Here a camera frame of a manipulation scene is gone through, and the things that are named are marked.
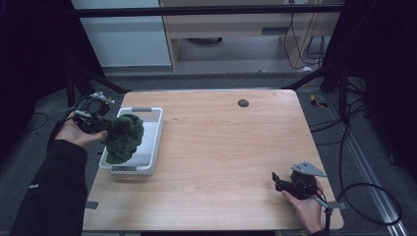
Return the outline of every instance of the black curtain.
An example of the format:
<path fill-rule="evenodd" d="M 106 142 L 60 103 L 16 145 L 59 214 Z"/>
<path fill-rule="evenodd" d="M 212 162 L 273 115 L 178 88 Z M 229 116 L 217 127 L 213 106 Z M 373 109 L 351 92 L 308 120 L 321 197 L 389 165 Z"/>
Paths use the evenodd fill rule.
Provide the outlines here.
<path fill-rule="evenodd" d="M 43 14 L 74 10 L 70 0 L 3 0 L 0 12 L 0 161 L 43 96 L 66 87 L 66 45 L 83 67 L 104 77 L 81 21 Z"/>
<path fill-rule="evenodd" d="M 346 4 L 354 10 L 340 16 L 328 46 L 327 63 L 339 63 L 325 89 L 337 86 L 341 66 L 363 78 L 366 105 L 394 162 L 417 180 L 417 1 Z"/>

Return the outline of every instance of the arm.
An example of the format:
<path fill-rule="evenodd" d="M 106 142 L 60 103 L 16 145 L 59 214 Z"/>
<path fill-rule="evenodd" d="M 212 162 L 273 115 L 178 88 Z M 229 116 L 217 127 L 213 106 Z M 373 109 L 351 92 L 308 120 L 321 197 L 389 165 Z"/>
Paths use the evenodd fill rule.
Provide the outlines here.
<path fill-rule="evenodd" d="M 85 148 L 106 132 L 83 133 L 72 119 L 58 133 L 37 170 L 10 235 L 81 235 L 87 200 Z"/>

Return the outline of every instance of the desk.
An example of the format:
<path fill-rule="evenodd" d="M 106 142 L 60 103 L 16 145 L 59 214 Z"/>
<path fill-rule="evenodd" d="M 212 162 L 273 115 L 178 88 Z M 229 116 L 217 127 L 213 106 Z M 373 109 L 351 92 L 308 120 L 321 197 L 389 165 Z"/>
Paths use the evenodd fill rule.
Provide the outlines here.
<path fill-rule="evenodd" d="M 161 7 L 283 5 L 284 0 L 159 0 Z M 306 0 L 307 4 L 344 3 L 344 0 Z M 180 39 L 213 37 L 279 36 L 292 66 L 304 65 L 304 55 L 312 36 L 331 36 L 339 13 L 236 14 L 163 17 L 171 63 L 176 69 Z M 263 29 L 279 29 L 263 34 Z"/>
<path fill-rule="evenodd" d="M 248 107 L 238 100 L 247 99 Z M 155 172 L 115 176 L 99 169 L 85 230 L 275 230 L 301 228 L 274 189 L 291 164 L 324 169 L 293 90 L 141 91 L 122 107 L 159 106 L 164 126 Z M 320 179 L 328 200 L 334 196 Z M 331 228 L 343 220 L 335 210 Z"/>

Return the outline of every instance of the white plastic tray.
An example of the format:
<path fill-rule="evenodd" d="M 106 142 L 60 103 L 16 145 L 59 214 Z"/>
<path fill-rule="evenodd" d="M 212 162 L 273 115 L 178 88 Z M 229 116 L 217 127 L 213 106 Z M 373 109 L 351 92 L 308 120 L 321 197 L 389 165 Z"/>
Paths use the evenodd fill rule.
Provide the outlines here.
<path fill-rule="evenodd" d="M 144 136 L 132 158 L 122 164 L 107 163 L 107 149 L 104 148 L 99 167 L 107 169 L 111 174 L 151 175 L 156 165 L 163 119 L 160 107 L 124 107 L 119 110 L 117 117 L 123 114 L 134 114 L 144 121 Z"/>

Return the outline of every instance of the black cable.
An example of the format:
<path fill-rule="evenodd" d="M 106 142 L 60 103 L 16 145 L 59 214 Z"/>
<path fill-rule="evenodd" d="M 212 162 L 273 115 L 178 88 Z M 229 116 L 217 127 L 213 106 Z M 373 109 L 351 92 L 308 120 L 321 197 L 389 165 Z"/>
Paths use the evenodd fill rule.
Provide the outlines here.
<path fill-rule="evenodd" d="M 67 110 L 64 111 L 64 115 L 62 118 L 55 124 L 54 128 L 52 129 L 52 132 L 49 135 L 48 145 L 46 150 L 49 150 L 50 146 L 52 145 L 53 141 L 55 140 L 56 135 L 58 135 L 58 132 L 61 130 L 64 123 L 69 120 L 68 116 L 77 109 L 77 106 L 84 102 L 85 99 L 89 98 L 89 95 L 84 95 L 78 102 L 76 102 L 73 106 L 69 107 Z"/>
<path fill-rule="evenodd" d="M 318 123 L 318 124 L 309 125 L 309 127 L 320 126 L 320 125 L 324 125 L 326 123 L 330 123 L 330 122 L 334 122 L 334 121 L 337 121 L 337 120 L 324 121 L 324 122 L 321 122 L 321 123 Z"/>
<path fill-rule="evenodd" d="M 349 204 L 349 206 L 356 212 L 356 213 L 358 213 L 360 216 L 362 216 L 362 217 L 364 217 L 365 219 L 367 219 L 367 220 L 369 220 L 369 221 L 371 221 L 371 222 L 373 222 L 373 223 L 376 223 L 376 224 L 379 224 L 379 225 L 382 225 L 382 226 L 390 226 L 390 225 L 394 225 L 394 224 L 396 224 L 396 223 L 398 223 L 400 220 L 401 220 L 401 218 L 402 218 L 402 208 L 401 208 L 401 205 L 400 205 L 400 203 L 395 199 L 395 197 L 393 196 L 393 194 L 391 194 L 389 191 L 387 191 L 387 190 L 385 190 L 384 188 L 382 188 L 382 187 L 380 187 L 380 186 L 378 186 L 378 185 L 375 185 L 375 184 L 371 184 L 371 183 L 355 183 L 355 184 L 351 184 L 351 185 L 349 185 L 348 187 L 346 187 L 346 188 L 344 188 L 344 184 L 343 184 L 343 178 L 342 178 L 342 158 L 343 158 L 343 145 L 344 145 L 344 141 L 346 140 L 346 138 L 347 138 L 347 136 L 348 136 L 348 134 L 350 133 L 350 118 L 351 118 L 351 116 L 352 116 L 352 114 L 353 113 L 357 113 L 357 112 L 359 112 L 359 111 L 362 111 L 363 110 L 363 108 L 365 107 L 365 106 L 359 106 L 359 107 L 357 107 L 356 109 L 354 109 L 353 111 L 351 111 L 351 108 L 353 107 L 353 104 L 355 104 L 356 102 L 359 102 L 359 101 L 362 101 L 362 98 L 359 98 L 359 99 L 357 99 L 357 100 L 355 100 L 355 101 L 353 101 L 352 102 L 352 104 L 349 106 L 349 108 L 348 108 L 348 117 L 349 117 L 349 119 L 347 119 L 347 123 L 346 123 L 346 127 L 345 127 L 345 130 L 344 130 L 344 132 L 343 132 L 343 136 L 342 136 L 342 138 L 341 138 L 341 141 L 340 141 L 340 148 L 339 148 L 339 166 L 338 166 L 338 171 L 339 171 L 339 184 L 340 184 L 340 189 L 341 189 L 341 193 L 340 193 L 340 195 L 337 197 L 337 201 L 339 202 L 339 200 L 342 198 L 342 197 L 344 197 L 345 198 L 345 201 Z M 379 190 L 381 190 L 381 191 L 383 191 L 383 192 L 385 192 L 394 202 L 395 202 L 395 204 L 396 204 L 396 206 L 397 206 L 397 210 L 399 211 L 399 213 L 398 213 L 398 218 L 396 219 L 396 220 L 394 220 L 394 221 L 392 221 L 392 222 L 382 222 L 382 221 L 377 221 L 377 220 L 375 220 L 375 219 L 373 219 L 373 218 L 371 218 L 371 217 L 369 217 L 369 216 L 367 216 L 366 214 L 364 214 L 363 212 L 361 212 L 359 209 L 357 209 L 350 201 L 349 201 L 349 199 L 348 199 L 348 197 L 346 196 L 346 192 L 348 191 L 348 190 L 350 190 L 351 188 L 354 188 L 354 187 L 357 187 L 357 186 L 370 186 L 370 187 L 373 187 L 373 188 L 377 188 L 377 189 L 379 189 Z"/>
<path fill-rule="evenodd" d="M 343 189 L 343 191 L 340 193 L 340 195 L 337 197 L 337 201 L 339 202 L 340 199 L 344 196 L 344 198 L 346 199 L 346 192 L 354 187 L 359 187 L 359 186 L 368 186 L 368 187 L 372 187 L 372 188 L 376 188 L 382 192 L 384 192 L 385 194 L 387 194 L 389 196 L 389 198 L 396 204 L 396 209 L 398 210 L 398 217 L 396 220 L 392 221 L 392 222 L 383 222 L 383 221 L 378 221 L 375 220 L 369 216 L 367 216 L 366 214 L 364 214 L 362 211 L 360 211 L 359 209 L 357 209 L 351 202 L 349 202 L 349 206 L 355 210 L 356 213 L 358 213 L 359 215 L 361 215 L 362 217 L 366 218 L 367 220 L 379 224 L 381 226 L 390 226 L 390 225 L 395 225 L 396 223 L 398 223 L 401 218 L 402 218 L 402 207 L 401 204 L 395 199 L 395 196 L 393 194 L 391 194 L 389 191 L 387 191 L 386 189 L 375 185 L 375 184 L 371 184 L 371 183 L 356 183 L 356 184 L 351 184 L 348 187 L 346 187 L 345 189 Z"/>
<path fill-rule="evenodd" d="M 36 131 L 36 130 L 42 128 L 48 122 L 48 120 L 49 120 L 48 115 L 45 114 L 45 113 L 43 113 L 43 112 L 34 112 L 33 115 L 43 115 L 45 117 L 45 121 L 43 121 L 43 123 L 40 124 L 38 127 L 35 127 L 33 129 L 29 129 L 29 130 L 24 130 L 25 133 L 32 132 L 32 131 Z"/>
<path fill-rule="evenodd" d="M 325 37 L 322 36 L 322 41 L 320 43 L 320 53 L 319 53 L 319 68 L 322 67 L 323 61 L 325 60 Z"/>
<path fill-rule="evenodd" d="M 335 121 L 335 122 L 333 122 L 333 123 L 331 123 L 331 124 L 329 124 L 329 125 L 326 125 L 326 126 L 324 126 L 324 127 L 322 127 L 322 128 L 320 128 L 320 129 L 317 129 L 317 130 L 312 130 L 312 131 L 310 131 L 311 133 L 316 133 L 316 132 L 318 132 L 318 131 L 323 131 L 323 130 L 325 130 L 325 129 L 328 129 L 328 128 L 330 128 L 330 127 L 332 127 L 332 126 L 334 126 L 334 125 L 337 125 L 338 123 L 340 123 L 342 120 L 340 119 L 340 120 L 337 120 L 337 121 Z"/>
<path fill-rule="evenodd" d="M 359 81 L 360 85 L 356 85 L 355 83 L 351 82 L 347 79 L 348 85 L 352 90 L 354 90 L 357 94 L 364 95 L 365 90 L 362 88 L 362 80 Z"/>
<path fill-rule="evenodd" d="M 286 32 L 285 37 L 284 37 L 284 40 L 283 40 L 283 44 L 284 44 L 284 51 L 285 51 L 285 54 L 287 55 L 287 58 L 288 58 L 288 60 L 289 60 L 289 54 L 288 54 L 288 52 L 287 52 L 287 50 L 286 50 L 286 38 L 287 38 L 287 36 L 288 36 L 288 33 L 289 33 L 290 29 L 292 29 L 292 32 L 293 32 L 293 35 L 294 35 L 295 44 L 297 45 L 298 56 L 299 56 L 299 57 L 300 57 L 300 59 L 303 61 L 303 63 L 305 63 L 306 65 L 304 65 L 304 66 L 302 66 L 302 67 L 295 67 L 295 66 L 293 66 L 293 65 L 291 64 L 291 61 L 289 61 L 289 65 L 291 66 L 291 68 L 292 68 L 292 69 L 302 69 L 302 68 L 304 68 L 305 66 L 311 66 L 311 65 L 314 65 L 314 63 L 307 63 L 307 62 L 305 62 L 305 61 L 303 60 L 303 57 L 301 56 L 301 52 L 300 52 L 300 47 L 298 46 L 298 41 L 297 41 L 297 38 L 295 37 L 295 32 L 294 32 L 294 27 L 293 27 L 293 21 L 294 21 L 294 13 L 291 13 L 291 20 L 290 20 L 290 22 L 289 22 L 288 31 Z"/>
<path fill-rule="evenodd" d="M 326 198 L 326 195 L 325 195 L 325 193 L 323 192 L 323 190 L 321 190 L 321 189 L 319 189 L 319 188 L 318 188 L 318 190 L 319 190 L 319 192 L 320 192 L 320 194 L 321 194 L 322 196 L 320 196 L 320 195 L 319 195 L 319 194 L 317 194 L 317 193 L 316 193 L 316 196 L 317 196 L 320 200 L 322 200 L 323 202 L 327 203 L 327 202 L 328 202 L 328 199 Z"/>
<path fill-rule="evenodd" d="M 309 43 L 307 44 L 307 49 L 306 49 L 306 55 L 308 58 L 313 59 L 313 60 L 317 60 L 319 57 L 322 57 L 326 54 L 324 51 L 324 42 L 325 42 L 325 38 L 322 36 L 322 42 L 321 42 L 321 48 L 319 50 L 319 52 L 310 52 L 310 47 L 312 46 L 312 42 L 313 42 L 314 37 L 310 37 Z"/>
<path fill-rule="evenodd" d="M 333 142 L 333 143 L 324 143 L 324 144 L 321 144 L 321 143 L 315 143 L 315 145 L 316 145 L 316 146 L 329 146 L 329 145 L 338 145 L 338 144 L 340 144 L 340 141 L 338 141 L 338 142 Z"/>

